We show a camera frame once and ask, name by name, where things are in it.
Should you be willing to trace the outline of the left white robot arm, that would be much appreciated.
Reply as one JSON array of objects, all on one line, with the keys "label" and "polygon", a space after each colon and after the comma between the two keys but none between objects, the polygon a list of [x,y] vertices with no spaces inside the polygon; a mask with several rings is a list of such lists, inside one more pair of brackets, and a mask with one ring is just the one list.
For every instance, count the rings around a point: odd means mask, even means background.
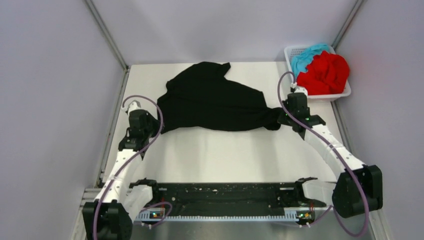
[{"label": "left white robot arm", "polygon": [[118,144],[112,170],[94,200],[82,208],[88,240],[129,240],[138,212],[145,204],[154,207],[160,202],[161,194],[148,184],[134,190],[130,184],[147,149],[158,138],[163,121],[142,109],[137,100],[124,111],[129,126]]}]

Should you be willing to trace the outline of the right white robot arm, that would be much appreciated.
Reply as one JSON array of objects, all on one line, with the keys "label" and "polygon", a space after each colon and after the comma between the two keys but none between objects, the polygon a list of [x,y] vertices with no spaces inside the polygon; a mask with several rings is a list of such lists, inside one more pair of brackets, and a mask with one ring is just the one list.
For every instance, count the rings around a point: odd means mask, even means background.
[{"label": "right white robot arm", "polygon": [[367,165],[355,157],[331,133],[319,115],[312,115],[307,96],[293,92],[281,101],[283,111],[278,121],[299,134],[330,167],[335,182],[316,177],[296,181],[293,200],[299,206],[307,206],[317,200],[335,208],[342,218],[377,211],[383,207],[383,174],[376,165]]}]

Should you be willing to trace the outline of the black t shirt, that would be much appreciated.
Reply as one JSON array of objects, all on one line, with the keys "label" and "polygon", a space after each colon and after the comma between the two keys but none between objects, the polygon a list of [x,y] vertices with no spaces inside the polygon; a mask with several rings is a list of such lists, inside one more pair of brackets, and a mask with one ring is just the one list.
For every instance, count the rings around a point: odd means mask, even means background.
[{"label": "black t shirt", "polygon": [[170,79],[157,99],[163,115],[162,133],[201,127],[242,132],[265,128],[277,131],[280,107],[267,106],[264,93],[226,79],[230,63],[200,62]]}]

